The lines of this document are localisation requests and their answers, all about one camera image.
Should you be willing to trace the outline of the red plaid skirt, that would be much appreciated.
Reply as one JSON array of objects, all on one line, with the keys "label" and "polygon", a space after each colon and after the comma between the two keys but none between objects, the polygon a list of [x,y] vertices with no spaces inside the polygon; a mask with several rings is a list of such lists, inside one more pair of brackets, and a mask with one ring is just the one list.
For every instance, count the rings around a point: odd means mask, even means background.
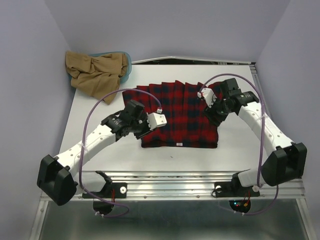
[{"label": "red plaid skirt", "polygon": [[203,84],[162,82],[138,85],[135,91],[124,91],[123,101],[135,100],[152,113],[162,106],[167,124],[141,139],[142,148],[186,147],[209,148],[218,146],[219,134],[216,125],[204,114],[206,102],[197,93]]}]

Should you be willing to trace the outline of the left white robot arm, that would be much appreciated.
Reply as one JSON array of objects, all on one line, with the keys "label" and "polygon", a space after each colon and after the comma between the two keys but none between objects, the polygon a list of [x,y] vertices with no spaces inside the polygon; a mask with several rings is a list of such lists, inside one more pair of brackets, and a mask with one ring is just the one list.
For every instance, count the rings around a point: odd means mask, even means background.
[{"label": "left white robot arm", "polygon": [[143,104],[130,100],[123,110],[109,115],[90,133],[68,150],[56,155],[46,155],[40,161],[37,186],[58,206],[69,202],[86,187],[82,181],[82,168],[106,147],[116,143],[130,133],[136,139],[166,125],[162,110],[148,113]]}]

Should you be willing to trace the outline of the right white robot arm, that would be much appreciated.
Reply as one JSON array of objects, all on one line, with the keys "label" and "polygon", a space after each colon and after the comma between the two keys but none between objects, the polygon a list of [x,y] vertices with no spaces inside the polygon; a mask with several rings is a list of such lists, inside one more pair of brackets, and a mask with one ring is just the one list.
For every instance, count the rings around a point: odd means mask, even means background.
[{"label": "right white robot arm", "polygon": [[257,168],[240,171],[231,180],[216,182],[212,195],[215,198],[260,195],[260,187],[271,187],[300,179],[303,176],[307,147],[287,137],[271,120],[265,104],[257,93],[243,92],[231,75],[218,84],[218,90],[203,85],[197,96],[205,101],[204,115],[209,122],[219,126],[231,113],[236,114],[253,131],[260,141]]}]

